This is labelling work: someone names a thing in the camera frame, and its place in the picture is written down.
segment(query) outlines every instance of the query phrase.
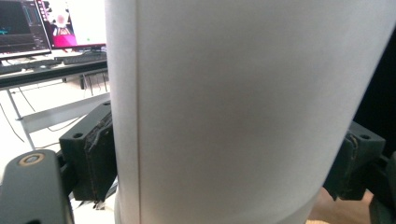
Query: desk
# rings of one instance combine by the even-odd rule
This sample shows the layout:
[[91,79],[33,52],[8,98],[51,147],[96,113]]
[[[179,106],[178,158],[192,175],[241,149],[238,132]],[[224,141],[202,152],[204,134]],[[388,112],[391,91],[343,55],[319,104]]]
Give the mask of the desk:
[[27,140],[27,143],[30,145],[32,150],[35,149],[35,145],[30,137],[30,133],[88,114],[99,104],[110,100],[109,93],[93,96],[72,104],[61,105],[31,115],[22,116],[9,90],[54,79],[87,76],[89,74],[104,73],[106,71],[106,61],[100,61],[73,65],[58,65],[48,70],[36,72],[26,71],[0,75],[0,91],[7,92],[8,99],[15,111],[16,120],[22,126],[24,138]]

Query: computer monitor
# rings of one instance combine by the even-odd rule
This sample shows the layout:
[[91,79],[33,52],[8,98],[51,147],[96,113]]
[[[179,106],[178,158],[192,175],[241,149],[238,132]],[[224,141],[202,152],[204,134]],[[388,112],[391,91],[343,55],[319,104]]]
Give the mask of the computer monitor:
[[52,49],[106,45],[105,0],[35,0]]
[[0,0],[0,61],[50,53],[35,2]]

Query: white cylinder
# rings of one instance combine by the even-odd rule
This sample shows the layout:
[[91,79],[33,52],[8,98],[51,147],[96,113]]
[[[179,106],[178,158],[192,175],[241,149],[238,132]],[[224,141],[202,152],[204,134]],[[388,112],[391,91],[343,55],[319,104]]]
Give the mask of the white cylinder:
[[395,21],[393,0],[108,0],[121,223],[303,223]]

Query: cable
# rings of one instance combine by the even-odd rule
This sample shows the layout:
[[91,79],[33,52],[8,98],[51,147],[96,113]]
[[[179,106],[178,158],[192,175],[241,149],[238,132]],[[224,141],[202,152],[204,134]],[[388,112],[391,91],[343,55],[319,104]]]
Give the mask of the cable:
[[64,128],[66,128],[66,127],[72,125],[73,123],[75,123],[76,121],[78,121],[78,120],[81,119],[81,118],[82,118],[82,116],[76,118],[75,120],[71,121],[70,123],[66,124],[65,126],[63,126],[62,128],[59,128],[59,129],[55,129],[55,130],[52,130],[51,128],[47,128],[47,129],[50,130],[50,131],[53,132],[53,133],[54,133],[54,132],[58,132],[58,131],[60,131],[60,130],[62,130],[62,129],[64,129]]
[[4,111],[4,108],[3,108],[3,106],[1,104],[0,104],[0,107],[1,107],[1,110],[3,111],[4,117],[6,117],[6,120],[7,120],[8,124],[9,124],[9,127],[12,129],[12,132],[14,132],[15,135],[17,135],[17,137],[19,139],[21,139],[21,141],[24,143],[23,139],[15,132],[14,128],[12,127],[11,123],[9,122],[8,117],[6,115],[6,112]]
[[26,96],[23,94],[23,91],[21,90],[21,87],[18,87],[18,89],[20,90],[20,92],[22,93],[23,98],[25,98],[25,101],[27,102],[27,104],[33,109],[33,111],[35,111],[35,109],[33,108],[33,106],[30,104],[30,102],[27,100]]
[[58,143],[52,143],[52,144],[49,144],[49,145],[46,145],[46,146],[43,146],[43,147],[36,147],[35,149],[43,149],[43,148],[55,146],[55,145],[58,145],[58,144],[59,144],[59,142]]

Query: keyboard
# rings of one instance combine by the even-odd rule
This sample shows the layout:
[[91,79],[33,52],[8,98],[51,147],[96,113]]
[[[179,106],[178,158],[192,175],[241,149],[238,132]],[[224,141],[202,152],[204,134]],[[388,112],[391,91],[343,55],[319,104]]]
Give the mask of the keyboard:
[[87,53],[78,56],[55,57],[55,60],[64,62],[65,65],[76,64],[76,63],[98,62],[106,59],[107,56],[105,53]]
[[60,63],[62,62],[53,59],[47,59],[31,63],[17,63],[8,66],[0,66],[0,75],[20,72],[22,69],[35,69],[39,68],[40,66],[53,66]]

